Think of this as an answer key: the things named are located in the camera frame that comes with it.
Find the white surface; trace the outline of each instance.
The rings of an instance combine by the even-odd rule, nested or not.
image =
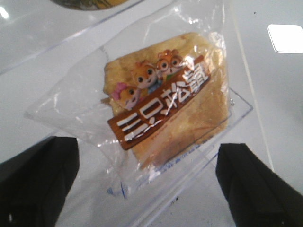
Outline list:
[[[145,16],[146,9],[151,12],[168,2],[147,0],[134,11],[105,22],[98,30],[91,29],[72,42],[0,75],[0,161],[18,154],[53,131],[24,117],[29,105],[52,88],[77,61]],[[267,31],[270,24],[302,27],[301,9],[303,2],[300,0],[233,1],[242,46],[237,43],[236,33],[228,33],[232,27],[229,17],[225,31],[228,33],[230,84],[254,104],[254,111],[232,129],[223,142],[247,143],[265,164],[273,165],[278,175],[303,193],[303,55],[275,52]],[[23,29],[18,32],[26,32],[26,28]],[[243,62],[241,48],[247,61]],[[246,70],[250,72],[249,80]],[[196,179],[151,226],[233,226],[227,203],[215,181],[214,167],[209,166],[207,171],[207,177],[202,175]],[[220,204],[217,211],[221,215],[215,212],[211,198]]]

